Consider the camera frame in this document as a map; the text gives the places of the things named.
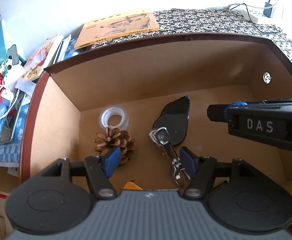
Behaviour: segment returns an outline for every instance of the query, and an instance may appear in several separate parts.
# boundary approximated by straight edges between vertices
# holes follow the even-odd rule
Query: pine cone
[[[99,152],[99,155],[104,156],[114,146],[119,146],[121,150],[119,165],[125,165],[134,153],[136,141],[126,130],[111,126],[106,128],[105,134],[97,133],[95,151]]]

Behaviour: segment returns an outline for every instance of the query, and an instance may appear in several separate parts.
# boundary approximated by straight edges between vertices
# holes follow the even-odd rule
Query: nail clipper lever
[[[165,127],[153,129],[150,131],[149,136],[152,141],[158,145],[159,148],[162,148],[163,154],[168,158],[169,163],[171,164],[170,173],[173,176],[174,181],[178,186],[182,187],[184,182],[181,178],[180,172],[183,171],[188,179],[190,179],[190,177],[185,168],[182,166],[175,148],[169,140],[167,129]]]

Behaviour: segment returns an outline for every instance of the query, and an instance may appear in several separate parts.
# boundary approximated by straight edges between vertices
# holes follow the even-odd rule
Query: yellow object
[[[144,190],[143,188],[139,187],[138,185],[136,185],[135,183],[133,183],[131,181],[127,182],[123,189],[126,189],[126,190]]]

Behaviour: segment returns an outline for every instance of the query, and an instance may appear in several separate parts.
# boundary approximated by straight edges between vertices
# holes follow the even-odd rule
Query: clear tape roll
[[[114,115],[121,116],[121,120],[120,120],[119,124],[117,124],[113,127],[120,128],[122,130],[126,130],[129,126],[129,118],[128,118],[126,111],[120,106],[106,107],[99,115],[99,126],[102,129],[106,129],[108,127],[109,119]]]

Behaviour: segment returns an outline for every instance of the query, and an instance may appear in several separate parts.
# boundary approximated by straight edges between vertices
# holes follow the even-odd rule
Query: white logo
[[[145,194],[145,197],[147,197],[147,198],[152,198],[154,196],[155,196],[155,194],[151,193],[151,192],[148,192],[148,193]]]

